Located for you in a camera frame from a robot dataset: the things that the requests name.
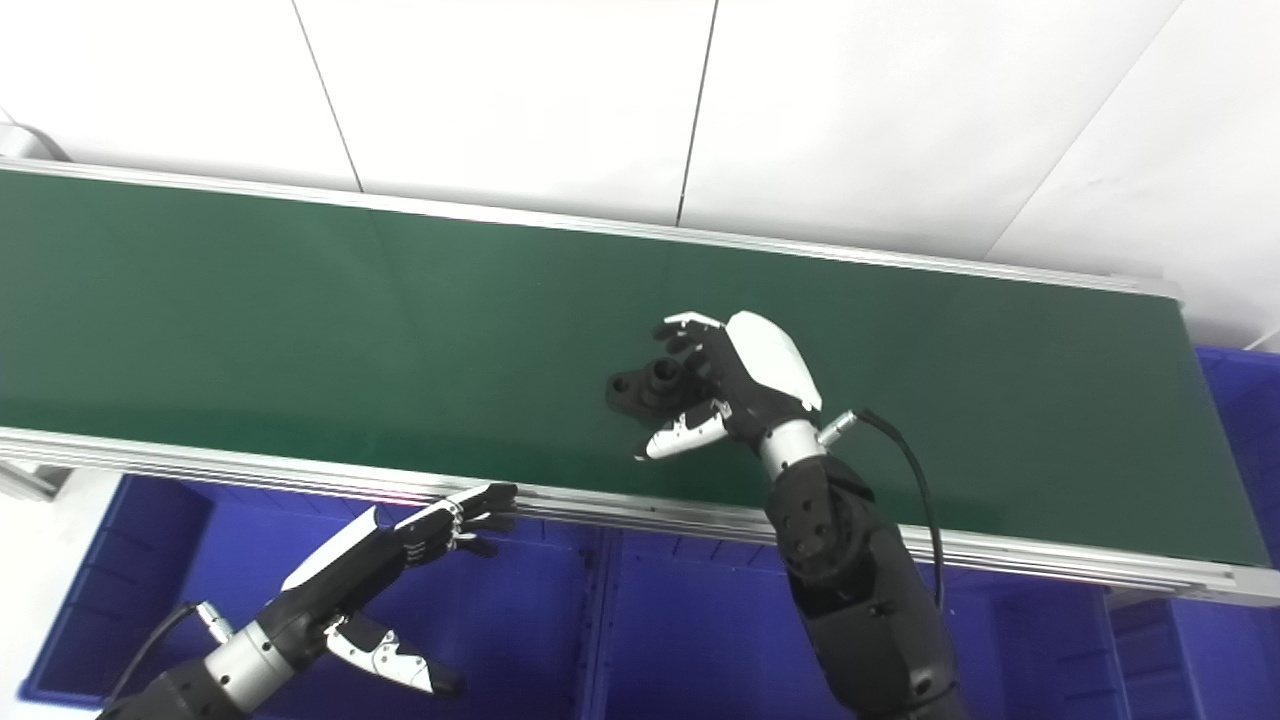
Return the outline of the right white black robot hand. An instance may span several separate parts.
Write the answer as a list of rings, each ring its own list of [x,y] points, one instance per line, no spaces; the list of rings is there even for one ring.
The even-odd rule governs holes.
[[[703,380],[707,398],[639,443],[640,462],[732,439],[749,446],[777,477],[826,454],[817,421],[823,400],[803,355],[773,322],[750,311],[718,322],[695,311],[663,319],[653,337]]]

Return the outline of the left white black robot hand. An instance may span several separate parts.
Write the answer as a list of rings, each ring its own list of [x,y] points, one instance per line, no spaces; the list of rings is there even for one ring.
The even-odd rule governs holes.
[[[293,673],[333,653],[396,684],[460,696],[466,688],[462,673],[426,659],[364,610],[404,571],[451,552],[494,557],[498,547],[483,533],[512,532],[517,493],[515,483],[486,483],[448,495],[388,527],[379,523],[376,509],[369,509],[297,566],[253,621]]]

